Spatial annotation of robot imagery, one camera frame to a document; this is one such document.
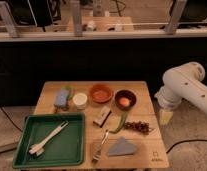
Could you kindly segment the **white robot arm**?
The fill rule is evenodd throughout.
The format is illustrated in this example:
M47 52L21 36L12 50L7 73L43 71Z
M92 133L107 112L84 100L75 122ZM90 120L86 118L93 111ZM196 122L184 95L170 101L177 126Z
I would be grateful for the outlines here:
M162 77L164 85L154 95L160 105L160 124L167 125L183 99L207 114L207 86L202 83L205 69L189 62L168 69Z

